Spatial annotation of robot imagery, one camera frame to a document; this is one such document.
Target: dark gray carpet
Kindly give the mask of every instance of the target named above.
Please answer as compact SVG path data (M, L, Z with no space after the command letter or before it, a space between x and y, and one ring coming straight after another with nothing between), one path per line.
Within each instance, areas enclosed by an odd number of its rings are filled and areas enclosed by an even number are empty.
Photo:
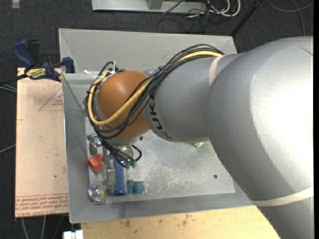
M56 62L59 59L58 28L229 35L254 0L241 1L242 10L236 17L216 15L203 28L202 21L195 24L195 20L176 14L92 12L91 0L20 0L20 9L12 8L12 0L0 0L0 81L14 77L15 69L24 66L12 52L13 45L20 39L40 39L43 60L50 56ZM269 1L280 8L294 9L289 0ZM311 0L294 1L302 7ZM314 5L301 10L301 14L305 34L313 35ZM238 52L244 52L272 40L302 34L297 12L280 12L264 1L236 35L236 47ZM15 105L15 95L0 90L0 150L15 143ZM1 239L24 237L21 221L13 216L14 153L12 149L0 154ZM44 238L52 238L59 220L60 216L48 217ZM30 239L40 238L42 218L26 219L25 223ZM66 217L60 230L70 228Z

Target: gray robot arm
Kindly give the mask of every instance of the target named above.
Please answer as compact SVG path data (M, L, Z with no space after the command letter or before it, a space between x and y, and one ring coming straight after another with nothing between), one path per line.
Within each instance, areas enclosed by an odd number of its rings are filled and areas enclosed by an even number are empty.
M144 117L166 140L210 140L282 238L314 238L313 38L186 63Z

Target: yellow cable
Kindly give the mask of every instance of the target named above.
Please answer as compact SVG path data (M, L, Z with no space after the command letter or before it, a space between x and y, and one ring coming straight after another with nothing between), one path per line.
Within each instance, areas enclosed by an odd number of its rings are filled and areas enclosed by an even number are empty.
M213 52L213 51L196 51L193 53L190 53L182 58L180 58L178 60L182 61L183 59L186 58L190 58L190 57L194 57L194 56L201 56L201 55L206 55L206 56L212 56L212 57L217 57L217 56L221 56L221 54ZM94 83L93 86L90 89L89 92L89 96L88 96L88 115L90 120L92 121L92 123L94 123L95 125L107 125L108 123L111 123L113 120L115 120L119 115L121 115L123 113L123 111L125 109L127 109L127 107L132 104L138 97L140 97L140 95L142 94L143 90L147 87L147 85L149 84L149 82L146 82L145 85L143 85L138 91L136 91L136 93L126 101L125 104L122 105L121 108L119 108L111 117L109 117L106 120L103 121L99 121L96 120L93 116L93 112L92 112L92 98L93 98L93 93L95 91L95 88L97 87L97 85L100 83L100 81L102 81L102 79L108 74L108 72L105 72L104 74L101 75L101 77L99 79L97 79Z
M218 57L218 56L221 56L220 53L216 53L216 52L213 52L213 51L196 51L196 52L193 52L193 53L190 53L182 58L179 59L179 61L182 61L186 58L190 58L190 57L194 57L194 56L201 56L201 55L204 55L204 56L212 56L212 57Z
M125 109L127 109L127 107L132 104L143 92L143 90L146 88L146 86L149 84L149 82L146 82L145 85L143 85L138 91L136 91L136 93L129 99L126 101L125 104L122 105L121 108L119 108L111 117L109 117L108 119L106 120L103 120L103 121L99 121L99 120L96 120L93 116L93 113L92 113L92 98L93 98L93 92L97 86L98 83L100 83L100 81L106 76L107 72L104 73L99 79L97 79L92 88L90 89L90 93L89 93L89 97L88 97L88 114L89 114L89 117L91 119L91 121L96 124L96 125L106 125L108 123L111 123L113 120L115 120L119 115L121 115L123 113L123 111Z

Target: orange block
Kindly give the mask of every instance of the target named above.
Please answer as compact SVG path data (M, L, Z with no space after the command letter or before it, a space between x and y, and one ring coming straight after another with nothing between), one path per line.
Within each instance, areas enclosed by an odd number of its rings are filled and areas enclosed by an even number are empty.
M102 169L104 163L104 158L102 154L96 154L88 159L88 164L94 172Z

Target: electrical cord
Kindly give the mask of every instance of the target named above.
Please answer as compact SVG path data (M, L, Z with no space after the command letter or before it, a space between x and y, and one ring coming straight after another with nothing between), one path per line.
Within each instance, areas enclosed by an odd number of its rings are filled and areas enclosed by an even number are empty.
M8 150L10 150L10 149L13 149L14 147L15 147L15 144L14 144L14 145L11 145L11 146L9 146L9 147L7 147L7 148L4 148L3 150L0 151L0 154L4 153L4 152L6 152L6 151L8 151Z
M22 223L22 228L23 228L25 239L29 239L28 232L26 231L26 228L25 228L24 218L21 218L21 223Z
M15 89L12 89L12 88L9 88L9 87L0 86L0 90L6 90L6 91L9 91L9 92L12 92L12 93L16 93Z
M97 93L97 89L99 89L100 85L104 82L104 79L111 76L111 72L101 70L102 74L93 82L93 84L89 88L88 95L84 99L83 103L88 111L88 118L90 124L95 130L97 136L100 138L101 142L103 143L103 146L107 150L109 150L109 152L115 157L116 161L119 164L129 168L131 165L134 165L134 163L141 158L142 152L138 148L136 148L136 146L133 146L133 148L139 152L138 158L133 159L126 153L111 146L108 143L108 140L120 135L127 126L133 123L130 121L132 117L135 116L138 111L139 116L142 110L146 107L146 104L148 103L150 96L154 95L155 90L165 79L165 77L167 77L167 75L171 73L174 69L188 61L203 57L216 57L220 55L223 55L221 51L207 44L198 44L182 50L181 52L175 54L163 67L159 67L159 69L155 71L152 75L142 80L132 91L132 93L130 94L126 102L122 105L122 107L120 107L120 109L117 110L110 118L103 121L100 121L98 118L98 113L94 102L94 96ZM105 127L106 124L112 122L115 118L122 114L123 111L126 110L130 105L132 105L132 107L126 118L121 123L114 127ZM114 131L117 132L112 135L106 134Z
M168 9L167 11L163 12L162 15L171 12L174 10L176 7L178 7L184 0L180 0L177 4L175 4L172 8Z
M9 91L9 92L12 92L12 93L16 94L16 88L13 87L13 86L7 85L7 84L4 84L4 85L0 86L0 89L1 90L6 90L6 91ZM13 145L11 145L11 146L9 146L7 148L4 148L3 150L0 150L0 154L6 152L8 150L13 149L14 147L15 147L15 144L13 144Z
M28 232L27 232L27 230L26 230L26 228L25 228L24 218L21 218L21 223L22 223L22 228L23 228L24 236L25 236L26 239L29 239ZM45 224L46 224L46 216L43 217L43 225L42 225L42 230L41 230L41 237L40 237L40 239L43 239L43 237L44 237Z
M301 11L302 9L305 9L305 8L311 6L311 5L314 3L314 0L312 0L309 4L307 4L306 6L303 6L303 7L301 7L301 8L298 8L298 6L296 5L296 3L295 3L293 0L289 0L289 1L294 5L294 7L296 8L295 10L283 10L283 9L280 9L280 8L277 8L277 7L273 6L273 5L269 2L269 0L266 0L266 1L267 1L268 5L269 5L270 7L272 7L273 9L275 9L275 10L278 10L278 11L281 11L281 12L297 12L298 15L299 15L299 18L300 18L300 22L301 22L301 26L302 26L302 31L303 31L303 36L306 35L304 19L303 19L303 16L302 16L302 14L301 14L300 11Z
M272 8L274 8L274 9L276 9L278 11L282 11L282 12L296 12L296 11L299 11L299 10L306 9L306 8L308 8L309 6L311 6L314 3L314 0L312 0L309 4L307 4L307 5L305 5L305 6L301 7L301 8L297 7L295 10L285 10L285 9L281 9L281 8L278 8L278 7L274 6L273 4L271 4L269 2L269 0L266 0L266 1Z
M235 12L233 13L228 13L228 11L230 10L230 1L229 0L226 0L227 2L227 8L226 9L222 9L222 10L217 10L215 8L215 6L212 4L212 1L211 0L206 0L207 2L207 6L208 8L210 8L208 11L211 12L211 13L215 13L215 14L219 14L219 15L222 15L222 16L225 16L225 17L234 17L236 16L239 11L240 11L240 8L241 8L241 2L240 0L236 0L236 3L237 3L237 9Z
M56 235L57 235L57 233L58 233L58 231L59 231L59 228L60 228L60 226L61 226L61 224L62 224L63 218L64 218L64 216L61 217L61 219L60 219L60 221L59 221L59 223L58 223L58 225L57 225L57 227L56 227L56 229L55 229L55 231L54 231L54 234L53 234L52 239L55 239L55 238L56 238Z

